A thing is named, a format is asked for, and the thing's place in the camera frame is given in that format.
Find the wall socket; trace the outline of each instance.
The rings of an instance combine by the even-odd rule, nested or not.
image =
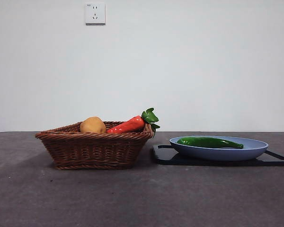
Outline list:
[[[88,2],[85,4],[85,24],[86,25],[105,24],[105,3]]]

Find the plate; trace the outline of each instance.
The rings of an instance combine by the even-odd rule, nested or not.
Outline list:
[[[183,137],[211,137],[222,140],[229,140],[235,143],[242,143],[243,149],[236,148],[201,148],[188,145],[177,144],[177,141]],[[268,144],[259,140],[252,140],[239,137],[228,136],[181,136],[169,140],[173,149],[179,154],[202,158],[214,161],[245,161],[262,155],[268,148]]]

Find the gray table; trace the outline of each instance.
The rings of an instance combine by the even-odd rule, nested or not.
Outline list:
[[[163,166],[182,135],[262,140],[284,132],[157,132],[128,170],[56,170],[35,132],[0,133],[0,227],[284,227],[284,167]]]

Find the carrot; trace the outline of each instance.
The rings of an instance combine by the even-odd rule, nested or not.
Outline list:
[[[146,111],[143,111],[141,116],[135,116],[130,120],[119,124],[109,130],[108,133],[124,133],[124,132],[134,132],[144,127],[144,124],[148,123],[151,125],[153,132],[156,132],[156,129],[160,126],[154,124],[154,122],[159,121],[156,115],[152,112],[154,108],[149,108]]]

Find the potato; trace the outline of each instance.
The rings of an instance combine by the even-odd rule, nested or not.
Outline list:
[[[89,117],[80,124],[80,132],[106,133],[106,126],[98,117]]]

